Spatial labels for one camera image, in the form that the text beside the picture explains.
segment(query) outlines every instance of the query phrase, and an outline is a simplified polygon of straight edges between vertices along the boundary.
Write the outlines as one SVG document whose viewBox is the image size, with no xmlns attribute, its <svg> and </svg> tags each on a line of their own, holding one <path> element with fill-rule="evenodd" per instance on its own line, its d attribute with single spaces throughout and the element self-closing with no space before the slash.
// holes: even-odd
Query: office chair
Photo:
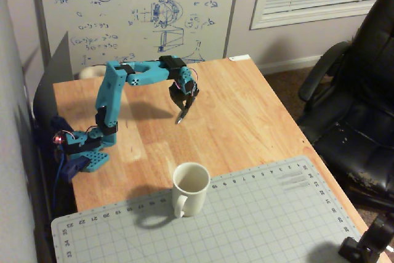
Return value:
<svg viewBox="0 0 394 263">
<path fill-rule="evenodd" d="M 394 211 L 394 0 L 377 0 L 353 41 L 319 59 L 299 97 L 297 124 L 351 202 Z"/>
</svg>

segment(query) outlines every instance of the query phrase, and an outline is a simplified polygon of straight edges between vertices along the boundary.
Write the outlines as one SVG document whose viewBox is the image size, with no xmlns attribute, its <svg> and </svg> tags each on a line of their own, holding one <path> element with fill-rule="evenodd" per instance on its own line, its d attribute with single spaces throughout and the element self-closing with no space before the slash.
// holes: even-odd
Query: cutting mat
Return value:
<svg viewBox="0 0 394 263">
<path fill-rule="evenodd" d="M 175 219 L 171 190 L 52 222 L 57 262 L 347 262 L 353 222 L 306 156 L 212 178 L 203 211 Z"/>
</svg>

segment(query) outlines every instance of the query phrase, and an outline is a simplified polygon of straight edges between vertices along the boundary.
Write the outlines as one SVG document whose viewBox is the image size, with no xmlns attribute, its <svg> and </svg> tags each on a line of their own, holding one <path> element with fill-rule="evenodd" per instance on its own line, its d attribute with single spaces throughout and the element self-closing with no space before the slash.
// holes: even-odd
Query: floor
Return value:
<svg viewBox="0 0 394 263">
<path fill-rule="evenodd" d="M 311 68 L 304 68 L 264 76 L 294 119 L 297 119 L 304 109 L 304 102 L 298 98 L 297 93 L 310 70 Z M 357 208 L 357 211 L 368 226 L 377 216 L 377 212 L 370 209 Z M 387 254 L 394 262 L 394 254 L 389 252 Z"/>
</svg>

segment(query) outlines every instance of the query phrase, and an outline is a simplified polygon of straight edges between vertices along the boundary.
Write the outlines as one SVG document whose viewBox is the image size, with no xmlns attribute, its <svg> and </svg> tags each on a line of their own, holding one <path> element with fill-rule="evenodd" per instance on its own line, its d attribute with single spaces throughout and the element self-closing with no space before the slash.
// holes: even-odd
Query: wooden table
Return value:
<svg viewBox="0 0 394 263">
<path fill-rule="evenodd" d="M 190 67 L 198 72 L 200 93 L 179 125 L 179 109 L 168 91 L 172 81 L 125 86 L 118 143 L 105 150 L 109 162 L 73 179 L 78 211 L 169 188 L 175 167 L 186 161 L 199 162 L 217 176 L 307 155 L 359 231 L 367 229 L 251 59 Z M 74 129 L 84 131 L 95 124 L 101 82 L 102 78 L 92 78 L 54 85 L 60 116 Z M 386 254 L 382 258 L 390 262 Z"/>
</svg>

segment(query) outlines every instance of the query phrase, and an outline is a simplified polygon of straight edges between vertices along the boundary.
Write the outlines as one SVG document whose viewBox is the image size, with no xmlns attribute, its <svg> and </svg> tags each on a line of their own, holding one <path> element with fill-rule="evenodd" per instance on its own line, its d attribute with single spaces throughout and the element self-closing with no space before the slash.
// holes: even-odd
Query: white mug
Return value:
<svg viewBox="0 0 394 263">
<path fill-rule="evenodd" d="M 177 218 L 197 215 L 203 208 L 211 182 L 208 170 L 198 163 L 182 163 L 172 176 L 172 206 Z"/>
</svg>

